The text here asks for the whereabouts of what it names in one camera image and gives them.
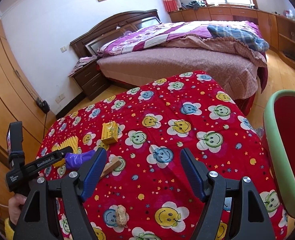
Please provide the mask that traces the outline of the person's left hand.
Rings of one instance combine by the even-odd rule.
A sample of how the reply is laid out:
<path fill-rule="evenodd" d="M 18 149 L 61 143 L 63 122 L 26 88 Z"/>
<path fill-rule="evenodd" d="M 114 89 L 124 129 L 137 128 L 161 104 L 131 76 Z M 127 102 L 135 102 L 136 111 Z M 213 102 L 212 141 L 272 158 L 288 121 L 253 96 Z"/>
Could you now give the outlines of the person's left hand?
<path fill-rule="evenodd" d="M 17 225 L 21 214 L 21 206 L 25 204 L 26 196 L 15 194 L 9 199 L 9 219 L 12 224 Z"/>

